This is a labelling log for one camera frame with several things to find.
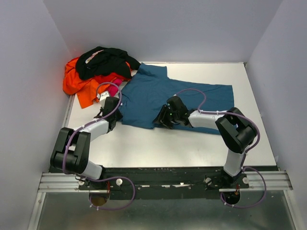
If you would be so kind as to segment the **teal blue t shirt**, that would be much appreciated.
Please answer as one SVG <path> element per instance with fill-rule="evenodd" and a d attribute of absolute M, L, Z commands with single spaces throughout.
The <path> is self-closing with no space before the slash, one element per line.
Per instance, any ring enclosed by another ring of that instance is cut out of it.
<path fill-rule="evenodd" d="M 209 84 L 205 75 L 198 77 L 192 68 L 171 70 L 142 63 L 121 92 L 122 124 L 145 129 L 157 127 L 153 120 L 175 93 L 188 109 L 200 105 L 206 111 L 224 111 L 235 105 L 231 85 Z"/>

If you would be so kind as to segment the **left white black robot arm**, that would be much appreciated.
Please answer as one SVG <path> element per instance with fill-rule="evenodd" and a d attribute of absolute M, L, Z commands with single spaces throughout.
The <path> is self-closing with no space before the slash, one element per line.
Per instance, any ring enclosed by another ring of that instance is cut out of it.
<path fill-rule="evenodd" d="M 107 97 L 94 119 L 76 129 L 63 127 L 58 134 L 50 158 L 50 166 L 66 174 L 90 178 L 95 189 L 106 185 L 103 167 L 89 160 L 91 141 L 112 131 L 122 118 L 119 98 Z"/>

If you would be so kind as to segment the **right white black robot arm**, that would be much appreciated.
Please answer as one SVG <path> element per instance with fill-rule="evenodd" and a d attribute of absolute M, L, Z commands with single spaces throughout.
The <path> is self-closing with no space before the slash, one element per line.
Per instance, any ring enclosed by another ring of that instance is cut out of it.
<path fill-rule="evenodd" d="M 223 168 L 225 173 L 221 175 L 221 183 L 227 188 L 237 184 L 247 152 L 254 148 L 260 139 L 256 124 L 245 117 L 238 108 L 216 112 L 199 108 L 189 110 L 177 95 L 167 100 L 153 123 L 168 129 L 179 124 L 184 127 L 218 130 L 228 148 Z"/>

